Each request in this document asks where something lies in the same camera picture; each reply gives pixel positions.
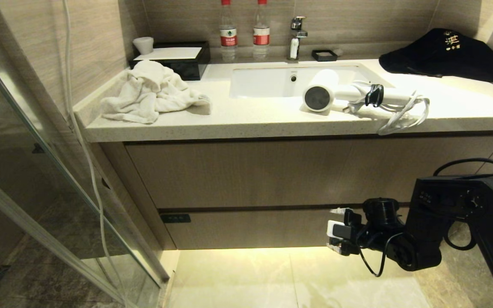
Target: white hair dryer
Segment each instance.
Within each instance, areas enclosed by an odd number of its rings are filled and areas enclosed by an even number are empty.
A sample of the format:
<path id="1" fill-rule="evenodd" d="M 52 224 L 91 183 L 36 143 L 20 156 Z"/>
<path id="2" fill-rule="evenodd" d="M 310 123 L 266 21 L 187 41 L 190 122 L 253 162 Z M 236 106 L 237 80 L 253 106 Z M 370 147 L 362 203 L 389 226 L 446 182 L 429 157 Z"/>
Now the white hair dryer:
<path id="1" fill-rule="evenodd" d="M 372 105 L 393 113 L 378 134 L 387 135 L 421 124 L 429 114 L 430 100 L 417 94 L 417 90 L 384 88 L 381 84 L 370 84 L 356 80 L 352 84 L 340 85 L 337 72 L 329 69 L 318 72 L 303 92 L 303 104 L 307 109 L 320 113 L 332 107 L 334 100 L 349 103 L 345 112 L 356 114 L 362 106 Z M 400 124 L 399 119 L 416 104 L 424 103 L 425 109 L 417 120 Z"/>

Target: black cloth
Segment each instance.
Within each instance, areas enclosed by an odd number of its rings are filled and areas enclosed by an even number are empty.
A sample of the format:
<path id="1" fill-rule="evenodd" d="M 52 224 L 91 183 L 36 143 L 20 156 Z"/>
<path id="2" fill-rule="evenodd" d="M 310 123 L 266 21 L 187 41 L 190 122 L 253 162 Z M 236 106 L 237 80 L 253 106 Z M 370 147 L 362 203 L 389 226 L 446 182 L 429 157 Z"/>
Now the black cloth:
<path id="1" fill-rule="evenodd" d="M 380 56 L 380 65 L 391 73 L 493 82 L 492 49 L 449 29 L 432 29 L 414 43 Z"/>

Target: soap dish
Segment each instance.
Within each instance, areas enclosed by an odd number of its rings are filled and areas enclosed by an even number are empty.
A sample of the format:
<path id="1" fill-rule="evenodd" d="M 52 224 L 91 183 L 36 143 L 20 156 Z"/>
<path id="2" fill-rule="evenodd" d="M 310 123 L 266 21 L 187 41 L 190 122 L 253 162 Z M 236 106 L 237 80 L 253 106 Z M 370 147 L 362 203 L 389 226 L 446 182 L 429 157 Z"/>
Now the soap dish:
<path id="1" fill-rule="evenodd" d="M 336 55 L 334 51 L 329 49 L 319 49 L 311 51 L 311 56 L 319 62 L 336 61 L 338 59 L 338 55 Z"/>

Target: wooden cabinet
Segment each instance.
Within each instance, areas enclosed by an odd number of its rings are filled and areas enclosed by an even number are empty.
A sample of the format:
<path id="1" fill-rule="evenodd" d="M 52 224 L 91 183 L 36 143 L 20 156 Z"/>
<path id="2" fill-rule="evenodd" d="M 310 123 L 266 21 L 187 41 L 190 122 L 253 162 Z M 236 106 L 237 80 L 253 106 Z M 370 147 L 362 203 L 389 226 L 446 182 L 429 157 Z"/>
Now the wooden cabinet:
<path id="1" fill-rule="evenodd" d="M 416 178 L 442 164 L 493 158 L 493 132 L 102 147 L 122 149 L 108 158 L 152 229 L 168 232 L 172 243 L 164 247 L 296 247 L 325 244 L 329 208 L 373 197 L 408 202 Z M 444 174 L 481 167 L 460 164 Z M 191 222 L 163 224 L 159 214 L 169 213 L 189 214 Z"/>
<path id="2" fill-rule="evenodd" d="M 128 145 L 157 208 L 266 207 L 409 201 L 416 178 L 489 157 L 493 136 Z M 464 164 L 448 173 L 475 173 Z"/>
<path id="3" fill-rule="evenodd" d="M 189 213 L 166 224 L 178 249 L 311 247 L 327 243 L 327 209 Z"/>

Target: white towel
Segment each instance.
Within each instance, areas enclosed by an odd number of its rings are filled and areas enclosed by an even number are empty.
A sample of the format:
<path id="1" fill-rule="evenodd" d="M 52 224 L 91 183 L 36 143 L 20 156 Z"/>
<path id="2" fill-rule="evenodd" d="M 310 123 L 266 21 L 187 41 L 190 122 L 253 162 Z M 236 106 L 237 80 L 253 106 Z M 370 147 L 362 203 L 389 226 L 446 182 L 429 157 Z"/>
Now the white towel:
<path id="1" fill-rule="evenodd" d="M 102 117 L 151 124 L 159 113 L 179 111 L 191 105 L 207 105 L 206 95 L 189 88 L 178 74 L 156 61 L 143 60 L 128 72 L 118 97 L 101 100 Z"/>

